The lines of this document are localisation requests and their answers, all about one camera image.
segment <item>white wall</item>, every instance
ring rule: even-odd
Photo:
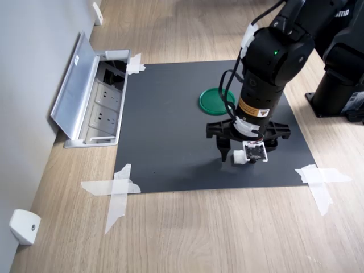
[[[49,113],[93,0],[6,0],[0,7],[0,272],[18,243],[8,224],[29,210],[57,128]]]

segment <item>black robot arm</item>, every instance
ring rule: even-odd
[[[231,139],[264,141],[269,152],[277,147],[278,137],[289,137],[288,126],[271,122],[271,117],[286,83],[301,71],[314,50],[316,36],[346,3],[289,0],[269,27],[255,32],[246,54],[238,56],[237,63],[243,65],[243,86],[233,115],[225,103],[231,119],[206,127],[208,138],[216,135],[222,161],[226,160]]]

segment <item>power socket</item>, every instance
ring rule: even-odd
[[[99,82],[95,101],[102,106],[118,111],[120,108],[121,93]]]
[[[90,127],[116,135],[118,114],[104,106],[95,104],[92,108]]]

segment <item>green plastic disc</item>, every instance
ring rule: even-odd
[[[235,104],[235,96],[232,92],[228,91],[227,101]],[[226,108],[224,102],[218,95],[218,88],[211,88],[204,91],[200,96],[201,109],[210,115],[224,115],[226,114]]]

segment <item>yellow label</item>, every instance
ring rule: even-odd
[[[259,114],[259,109],[246,104],[241,97],[239,98],[239,107],[246,114],[251,115],[252,117],[257,117]]]

